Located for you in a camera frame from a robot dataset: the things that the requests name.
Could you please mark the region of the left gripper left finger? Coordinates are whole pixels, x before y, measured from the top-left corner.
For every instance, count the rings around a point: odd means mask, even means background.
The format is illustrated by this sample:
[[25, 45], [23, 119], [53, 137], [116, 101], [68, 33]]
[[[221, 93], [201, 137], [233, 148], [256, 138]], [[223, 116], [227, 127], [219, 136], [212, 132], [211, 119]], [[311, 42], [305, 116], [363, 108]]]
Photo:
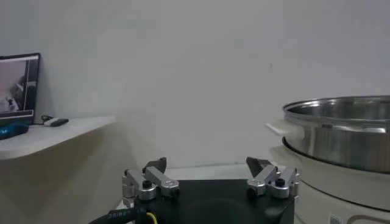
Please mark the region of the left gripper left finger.
[[166, 157], [149, 161], [141, 170], [126, 169], [122, 176], [122, 202], [128, 207], [135, 202], [149, 202], [158, 195], [163, 198], [176, 199], [180, 194], [177, 180], [165, 175]]

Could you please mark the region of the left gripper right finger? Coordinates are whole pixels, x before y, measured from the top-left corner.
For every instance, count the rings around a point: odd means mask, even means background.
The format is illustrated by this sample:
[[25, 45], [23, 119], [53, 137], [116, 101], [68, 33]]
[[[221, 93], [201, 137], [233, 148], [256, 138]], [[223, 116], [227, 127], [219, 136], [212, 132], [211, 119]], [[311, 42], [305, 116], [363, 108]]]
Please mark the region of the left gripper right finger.
[[277, 199], [298, 196], [299, 173], [295, 167], [280, 170], [266, 159], [246, 158], [246, 164], [252, 174], [247, 180], [247, 196], [254, 200], [267, 193]]

